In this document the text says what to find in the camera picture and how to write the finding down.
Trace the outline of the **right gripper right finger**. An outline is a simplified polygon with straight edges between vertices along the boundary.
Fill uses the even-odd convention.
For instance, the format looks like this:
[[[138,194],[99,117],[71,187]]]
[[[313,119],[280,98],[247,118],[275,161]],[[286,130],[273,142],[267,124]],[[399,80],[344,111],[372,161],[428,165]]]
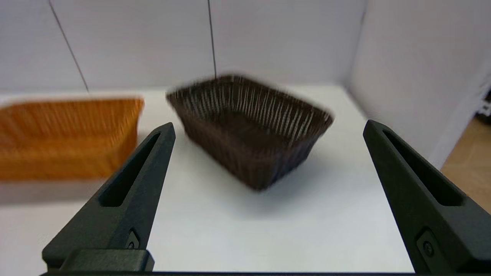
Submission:
[[[416,272],[489,272],[490,214],[391,128],[363,138]]]

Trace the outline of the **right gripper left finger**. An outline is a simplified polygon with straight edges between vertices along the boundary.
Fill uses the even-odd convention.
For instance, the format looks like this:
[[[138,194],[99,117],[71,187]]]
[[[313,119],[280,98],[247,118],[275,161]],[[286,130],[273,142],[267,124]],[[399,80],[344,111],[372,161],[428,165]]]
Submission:
[[[146,249],[176,139],[171,122],[140,143],[44,247],[49,269],[86,249]]]

